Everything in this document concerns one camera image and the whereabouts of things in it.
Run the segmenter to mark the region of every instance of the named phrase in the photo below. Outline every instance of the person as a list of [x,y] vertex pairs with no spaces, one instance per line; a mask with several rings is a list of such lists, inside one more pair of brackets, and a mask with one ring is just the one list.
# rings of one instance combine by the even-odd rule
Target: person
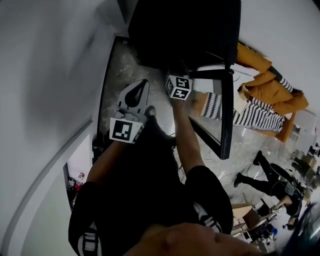
[[77,255],[261,255],[230,236],[233,211],[205,167],[184,102],[172,100],[176,147],[149,107],[135,144],[113,141],[92,166],[72,211],[68,239]]
[[273,164],[273,167],[276,168],[278,173],[272,171],[270,163],[261,151],[257,153],[253,164],[262,167],[268,181],[256,180],[238,173],[233,186],[237,188],[239,184],[244,183],[270,197],[275,196],[279,202],[270,209],[271,212],[284,206],[286,213],[290,216],[286,226],[289,230],[293,230],[299,222],[299,215],[302,208],[301,193],[300,191],[295,191],[292,195],[288,194],[286,192],[286,183],[279,180],[279,174],[290,182],[294,182],[295,179],[278,165]]

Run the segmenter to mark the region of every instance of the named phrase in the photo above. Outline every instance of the floor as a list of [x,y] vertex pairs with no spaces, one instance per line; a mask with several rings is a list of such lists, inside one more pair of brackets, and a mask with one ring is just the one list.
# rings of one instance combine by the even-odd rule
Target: floor
[[[166,74],[158,69],[138,65],[135,56],[127,40],[117,37],[105,81],[99,130],[102,133],[107,132],[120,91],[134,81],[148,79],[150,83],[148,105],[155,106],[160,127],[171,135],[175,132],[175,126],[172,107],[165,89]],[[220,137],[220,121],[204,117],[199,117],[197,120],[214,136]],[[255,205],[263,197],[263,193],[248,185],[240,184],[237,189],[233,186],[234,178],[240,172],[249,177],[256,177],[257,180],[266,180],[261,167],[251,165],[259,150],[270,162],[279,164],[283,168],[290,167],[288,162],[290,154],[283,143],[246,128],[233,128],[230,158],[227,160],[220,160],[199,137],[198,141],[205,165],[219,178],[233,204],[248,202]],[[177,152],[175,157],[180,164]],[[179,171],[179,175],[184,182],[186,178],[183,172]]]

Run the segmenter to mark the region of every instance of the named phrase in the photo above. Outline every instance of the sneaker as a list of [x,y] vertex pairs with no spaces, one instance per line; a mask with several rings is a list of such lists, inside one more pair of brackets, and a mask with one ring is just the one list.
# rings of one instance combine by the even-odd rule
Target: sneaker
[[148,106],[147,109],[145,110],[144,114],[147,116],[147,117],[151,117],[151,116],[154,116],[156,117],[157,115],[157,111],[156,111],[156,108],[154,106]]
[[262,151],[259,150],[258,154],[256,154],[256,156],[255,156],[255,159],[253,160],[253,164],[255,166],[259,166],[260,165],[259,158],[260,158],[261,155],[262,155]]
[[234,186],[235,188],[238,187],[240,183],[242,183],[242,182],[241,182],[241,177],[242,177],[242,174],[241,174],[241,173],[238,173],[238,174],[236,175],[236,178],[235,178],[234,183],[233,183],[233,186]]

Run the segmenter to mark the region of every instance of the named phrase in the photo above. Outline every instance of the black pants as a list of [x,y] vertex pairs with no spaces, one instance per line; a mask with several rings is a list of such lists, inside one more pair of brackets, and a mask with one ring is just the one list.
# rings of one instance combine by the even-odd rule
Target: black pants
[[276,196],[281,200],[285,196],[285,185],[279,181],[279,175],[272,171],[268,160],[260,154],[257,159],[266,175],[268,181],[256,180],[251,177],[241,176],[241,182],[248,184],[268,196]]

